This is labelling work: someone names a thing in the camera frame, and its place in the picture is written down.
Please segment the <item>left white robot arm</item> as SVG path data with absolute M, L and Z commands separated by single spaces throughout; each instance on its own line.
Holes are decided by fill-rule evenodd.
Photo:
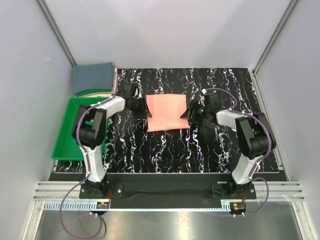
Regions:
M 102 164 L 102 143 L 106 137 L 107 119 L 125 109 L 136 119 L 152 118 L 147 100 L 137 83 L 124 83 L 110 98 L 92 105 L 81 104 L 72 128 L 85 163 L 85 179 L 80 182 L 95 197 L 108 193 L 106 172 Z

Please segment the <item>pink t-shirt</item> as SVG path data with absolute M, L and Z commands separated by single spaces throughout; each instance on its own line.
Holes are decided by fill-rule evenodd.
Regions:
M 187 129 L 189 122 L 181 115 L 187 110 L 185 94 L 153 94 L 146 96 L 152 117 L 147 118 L 147 131 L 158 132 Z

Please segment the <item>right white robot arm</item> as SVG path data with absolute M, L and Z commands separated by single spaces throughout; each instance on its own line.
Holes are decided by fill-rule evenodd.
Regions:
M 236 111 L 238 101 L 227 90 L 203 89 L 200 100 L 192 100 L 181 119 L 200 124 L 204 119 L 236 130 L 241 155 L 226 186 L 217 194 L 239 198 L 250 189 L 253 175 L 277 143 L 266 115 Z

